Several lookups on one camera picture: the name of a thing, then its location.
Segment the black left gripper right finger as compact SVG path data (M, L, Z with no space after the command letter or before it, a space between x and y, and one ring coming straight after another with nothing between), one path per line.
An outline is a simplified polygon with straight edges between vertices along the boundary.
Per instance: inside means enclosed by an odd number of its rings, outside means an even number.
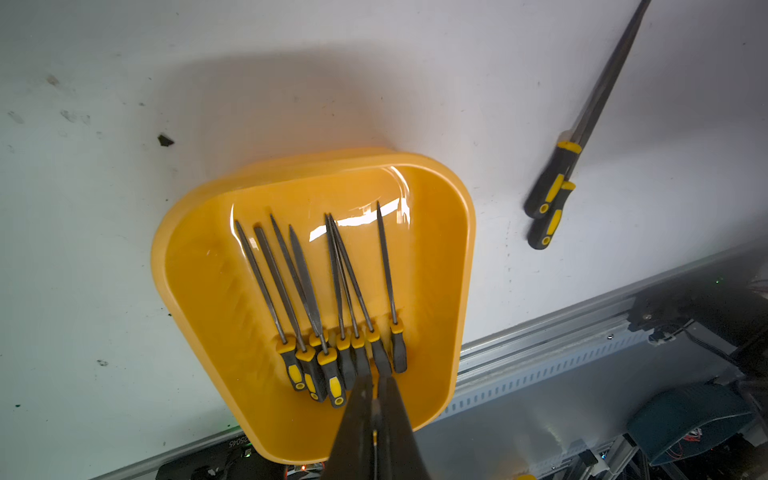
M377 395L377 479L430 479L395 378L380 377Z

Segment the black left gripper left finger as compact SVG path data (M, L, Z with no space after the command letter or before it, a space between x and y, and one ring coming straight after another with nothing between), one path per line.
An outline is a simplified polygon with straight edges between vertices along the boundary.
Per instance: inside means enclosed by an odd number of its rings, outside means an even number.
M358 376L331 450L322 480L375 478L373 439L373 382L370 375Z

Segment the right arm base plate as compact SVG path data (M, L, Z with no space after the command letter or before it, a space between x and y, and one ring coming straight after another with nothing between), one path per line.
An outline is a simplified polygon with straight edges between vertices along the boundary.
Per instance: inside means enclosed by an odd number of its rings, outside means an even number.
M767 277L679 279L636 297L628 330L652 344L685 335L748 377L767 376Z

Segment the yellow plastic storage tray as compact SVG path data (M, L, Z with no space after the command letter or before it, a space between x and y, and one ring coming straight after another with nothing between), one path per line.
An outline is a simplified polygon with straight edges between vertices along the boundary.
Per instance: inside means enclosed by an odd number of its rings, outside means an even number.
M293 388L278 347L402 333L396 378L410 423L455 391L476 233L447 166L384 148L258 162L184 196L162 220L157 290L255 449L283 464L327 459L343 416Z

